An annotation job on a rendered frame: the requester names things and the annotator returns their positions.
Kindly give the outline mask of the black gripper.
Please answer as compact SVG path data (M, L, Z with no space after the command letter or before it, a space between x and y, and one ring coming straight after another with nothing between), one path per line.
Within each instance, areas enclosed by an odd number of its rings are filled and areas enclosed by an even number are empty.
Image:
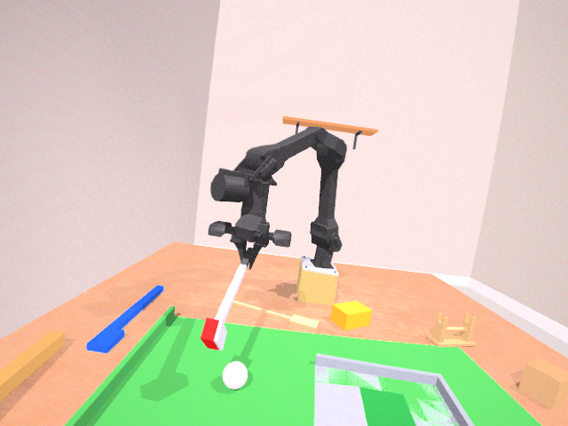
M241 205L241 216L243 212L248 213L250 215L253 214L259 215L259 211L265 212L266 215L266 209L267 205L257 205L257 204L250 204L243 202ZM247 250L247 241L241 239L238 240L234 238L234 228L235 227L232 226L232 223L216 221L209 225L208 235L221 237L225 233L231 234L230 242L232 242L236 246L239 253L240 261L242 261L242 258L244 257ZM249 271L251 270L259 251L261 250L261 248L266 248L269 244L269 241L272 241L275 246L289 248L291 242L291 236L292 233L290 231L283 231L276 229L274 233L269 232L265 239L257 238L256 242L253 244L253 251L250 258L248 270Z

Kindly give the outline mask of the white golf ball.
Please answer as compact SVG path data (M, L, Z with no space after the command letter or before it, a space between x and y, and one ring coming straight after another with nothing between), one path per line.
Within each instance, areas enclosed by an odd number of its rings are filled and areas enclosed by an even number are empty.
M232 361L227 364L223 372L223 381L225 385L233 390L239 389L245 384L248 378L248 370L245 365L239 361Z

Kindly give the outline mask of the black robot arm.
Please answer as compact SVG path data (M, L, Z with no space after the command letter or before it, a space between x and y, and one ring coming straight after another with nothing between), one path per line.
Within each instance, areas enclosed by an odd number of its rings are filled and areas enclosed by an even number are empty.
M308 127L277 143L251 147L233 170L218 168L210 182L210 195L214 201L267 205L270 185L277 185L272 175L287 159L309 147L316 150L321 167L319 214L311 222L310 230L312 244L317 248L310 261L316 268L334 270L333 254L343 246L335 220L338 171L347 154L346 144L339 137L321 127ZM265 212L259 211L259 215L243 212L235 223L234 238L252 243L257 238L265 239L269 230Z

